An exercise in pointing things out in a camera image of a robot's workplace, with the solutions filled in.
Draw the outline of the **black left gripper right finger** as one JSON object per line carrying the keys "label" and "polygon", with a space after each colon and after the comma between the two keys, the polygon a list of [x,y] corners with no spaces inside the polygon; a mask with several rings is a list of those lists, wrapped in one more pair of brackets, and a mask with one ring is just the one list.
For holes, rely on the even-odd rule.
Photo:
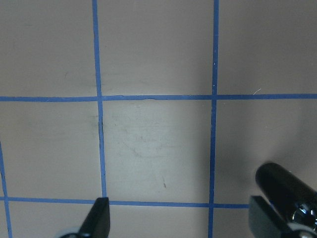
{"label": "black left gripper right finger", "polygon": [[261,197],[249,199],[248,223],[255,238],[296,238],[292,230]]}

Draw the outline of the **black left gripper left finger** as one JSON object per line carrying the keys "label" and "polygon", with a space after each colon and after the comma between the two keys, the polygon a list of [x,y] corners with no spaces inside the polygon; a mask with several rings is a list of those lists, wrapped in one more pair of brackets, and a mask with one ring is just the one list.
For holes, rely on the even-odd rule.
{"label": "black left gripper left finger", "polygon": [[110,210],[108,197],[97,198],[82,223],[80,238],[107,238],[110,232]]}

